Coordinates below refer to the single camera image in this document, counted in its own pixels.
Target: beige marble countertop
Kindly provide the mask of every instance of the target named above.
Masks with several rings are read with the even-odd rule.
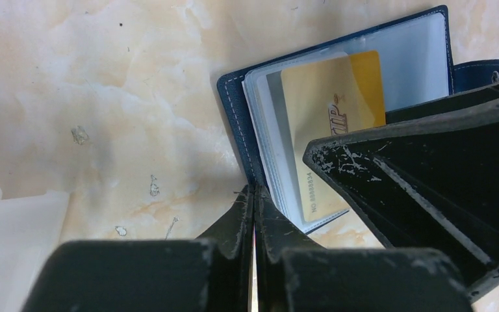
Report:
[[[3,197],[71,192],[62,241],[194,238],[246,182],[221,74],[439,4],[456,64],[499,58],[491,0],[0,0]],[[312,236],[380,246],[352,212]]]

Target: gold card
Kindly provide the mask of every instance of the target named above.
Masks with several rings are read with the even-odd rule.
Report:
[[[301,204],[310,222],[349,204],[303,163],[311,140],[385,125],[377,51],[315,62],[281,72],[296,158]]]

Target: black plastic part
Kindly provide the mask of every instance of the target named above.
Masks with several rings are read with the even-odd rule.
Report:
[[[327,250],[255,200],[259,311],[472,311],[457,269],[436,250]]]
[[[413,119],[454,103],[468,108]],[[475,300],[499,284],[499,84],[422,108],[312,141],[303,160],[384,245],[447,254]]]
[[[459,109],[467,109],[496,99],[499,99],[499,83],[478,90],[462,92],[456,96],[446,97],[443,100],[429,101],[404,109],[392,110],[385,113],[385,119],[388,124],[395,124],[436,114],[444,114],[445,112],[458,111]]]
[[[24,312],[248,311],[253,192],[195,240],[79,241],[43,268]]]

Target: wallet snap button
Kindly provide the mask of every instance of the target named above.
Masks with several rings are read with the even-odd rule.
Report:
[[[491,76],[491,81],[493,83],[497,83],[499,81],[499,73],[497,70],[493,71],[493,75]]]

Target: wallet strap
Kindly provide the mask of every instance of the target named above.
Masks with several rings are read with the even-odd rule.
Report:
[[[454,66],[454,93],[497,83],[499,81],[499,60],[475,60]]]

